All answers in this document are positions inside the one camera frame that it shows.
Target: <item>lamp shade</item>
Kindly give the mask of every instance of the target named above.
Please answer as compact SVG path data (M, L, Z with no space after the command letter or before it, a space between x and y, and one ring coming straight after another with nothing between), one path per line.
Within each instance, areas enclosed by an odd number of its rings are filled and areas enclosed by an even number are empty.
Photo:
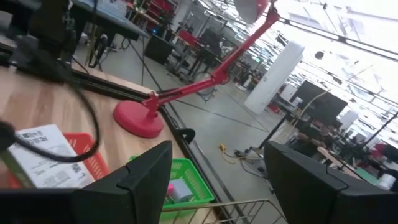
M245 23L254 23L266 10L268 0L234 0L235 8Z

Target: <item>lamp arm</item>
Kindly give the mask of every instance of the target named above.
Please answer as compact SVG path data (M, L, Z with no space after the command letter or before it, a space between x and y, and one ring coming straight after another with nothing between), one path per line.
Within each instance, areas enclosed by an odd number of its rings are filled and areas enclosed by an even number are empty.
M255 41L261 37L273 24L279 20L280 16L276 8L271 4L265 23L261 25L258 30L256 30L252 36L250 36L245 43L243 43L238 49L236 49L212 74L211 77L203 80L201 82L192 83L187 86L183 86L177 89L170 90L166 93L155 95L155 93L150 94L150 98L144 100L142 104L149 108L153 113L156 112L160 105L168 103L172 100L187 96L191 93L196 93L205 88L212 87L214 85L221 84L228 79L228 68L239 58L245 51L247 51L250 46L252 46Z

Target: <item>lamp base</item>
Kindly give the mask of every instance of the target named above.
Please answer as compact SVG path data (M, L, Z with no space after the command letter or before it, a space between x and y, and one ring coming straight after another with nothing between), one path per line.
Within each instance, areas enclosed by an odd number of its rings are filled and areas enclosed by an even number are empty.
M121 101L113 111L113 118L126 131L144 138L157 137L163 130L160 117L148 116L149 109L135 101Z

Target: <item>red plastic basket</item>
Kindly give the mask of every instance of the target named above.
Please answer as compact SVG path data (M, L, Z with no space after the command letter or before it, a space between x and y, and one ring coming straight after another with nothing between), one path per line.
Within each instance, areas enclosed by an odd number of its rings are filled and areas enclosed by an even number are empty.
M63 135L77 154L83 154L90 150L94 142L93 138L87 133L64 133ZM99 180L109 174L108 166L99 152L83 161L83 163L95 180ZM17 189L22 187L11 172L8 172L8 182L10 188Z

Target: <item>person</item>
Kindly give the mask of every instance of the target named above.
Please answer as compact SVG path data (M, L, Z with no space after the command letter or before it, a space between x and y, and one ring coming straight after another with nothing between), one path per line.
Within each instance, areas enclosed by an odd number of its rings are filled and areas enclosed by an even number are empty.
M308 157L313 157L318 152L318 147L331 149L333 138L329 134L330 128L322 126L320 131L308 127L297 135L297 140L292 148Z

